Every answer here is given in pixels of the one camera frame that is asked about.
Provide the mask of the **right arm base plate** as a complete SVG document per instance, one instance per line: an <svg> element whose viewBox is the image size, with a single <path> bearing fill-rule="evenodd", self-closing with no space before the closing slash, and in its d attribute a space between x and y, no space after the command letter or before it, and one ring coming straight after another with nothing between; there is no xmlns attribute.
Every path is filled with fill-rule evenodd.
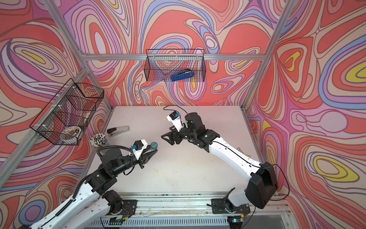
<svg viewBox="0 0 366 229"><path fill-rule="evenodd" d="M227 198L213 198L208 206L212 208L213 214L247 215L251 213L249 205L240 205L239 207L236 207Z"/></svg>

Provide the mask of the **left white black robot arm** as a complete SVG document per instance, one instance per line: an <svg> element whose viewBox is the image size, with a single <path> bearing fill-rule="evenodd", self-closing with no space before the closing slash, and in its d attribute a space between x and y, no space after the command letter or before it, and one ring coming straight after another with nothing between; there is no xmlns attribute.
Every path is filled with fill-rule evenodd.
<svg viewBox="0 0 366 229"><path fill-rule="evenodd" d="M157 146L150 145L127 148L106 146L97 150L101 165L91 174L82 178L74 193L59 207L32 225L22 225L21 229L57 229L66 225L89 203L100 196L109 195L109 189L117 182L119 174L144 165L158 152Z"/></svg>

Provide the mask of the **teal paint jar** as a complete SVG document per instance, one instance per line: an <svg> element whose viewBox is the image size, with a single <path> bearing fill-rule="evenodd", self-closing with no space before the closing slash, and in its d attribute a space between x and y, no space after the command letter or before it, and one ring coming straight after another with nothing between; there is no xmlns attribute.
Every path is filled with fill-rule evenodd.
<svg viewBox="0 0 366 229"><path fill-rule="evenodd" d="M157 150L157 149L158 149L158 144L157 144L156 142L152 142L152 143L150 144L150 149L151 149L152 151Z"/></svg>

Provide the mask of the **teal jar lid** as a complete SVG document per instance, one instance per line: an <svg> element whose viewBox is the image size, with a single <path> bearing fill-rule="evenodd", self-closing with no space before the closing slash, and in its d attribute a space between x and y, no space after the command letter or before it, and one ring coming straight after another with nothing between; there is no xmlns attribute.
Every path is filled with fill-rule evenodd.
<svg viewBox="0 0 366 229"><path fill-rule="evenodd" d="M158 147L158 144L156 142L152 142L150 146L151 148L156 149Z"/></svg>

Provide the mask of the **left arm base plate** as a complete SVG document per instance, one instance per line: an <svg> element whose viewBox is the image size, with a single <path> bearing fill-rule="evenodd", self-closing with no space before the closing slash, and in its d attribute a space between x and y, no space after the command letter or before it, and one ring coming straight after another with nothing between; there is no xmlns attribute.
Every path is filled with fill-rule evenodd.
<svg viewBox="0 0 366 229"><path fill-rule="evenodd" d="M108 214L130 217L135 214L137 203L137 199L118 200L114 203L108 204L110 207Z"/></svg>

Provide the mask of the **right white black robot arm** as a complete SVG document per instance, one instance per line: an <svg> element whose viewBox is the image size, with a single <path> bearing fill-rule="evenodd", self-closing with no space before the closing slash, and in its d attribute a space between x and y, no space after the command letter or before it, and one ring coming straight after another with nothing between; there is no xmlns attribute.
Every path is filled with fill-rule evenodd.
<svg viewBox="0 0 366 229"><path fill-rule="evenodd" d="M232 189L227 195L229 204L239 207L253 204L264 209L277 192L278 181L275 168L269 162L253 160L228 144L217 132L207 129L198 113L188 113L182 122L180 113L173 111L167 116L172 123L170 131L161 136L170 145L179 145L183 140L204 149L235 169L244 179L244 189Z"/></svg>

